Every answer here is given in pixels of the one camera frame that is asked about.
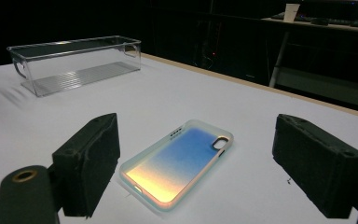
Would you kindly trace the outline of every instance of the white tabletop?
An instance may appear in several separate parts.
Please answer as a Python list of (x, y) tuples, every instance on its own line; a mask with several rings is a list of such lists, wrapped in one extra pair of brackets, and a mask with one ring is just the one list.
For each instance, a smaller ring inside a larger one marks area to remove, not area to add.
[(142, 59), (142, 69), (36, 98), (12, 64), (0, 66), (0, 181), (51, 154), (89, 120), (117, 113), (118, 166), (189, 119), (234, 134), (234, 144), (166, 216), (158, 216), (118, 184), (114, 174), (92, 218), (61, 223), (355, 223), (327, 219), (272, 159), (279, 114), (307, 119), (358, 149), (358, 113), (280, 94), (244, 81)]

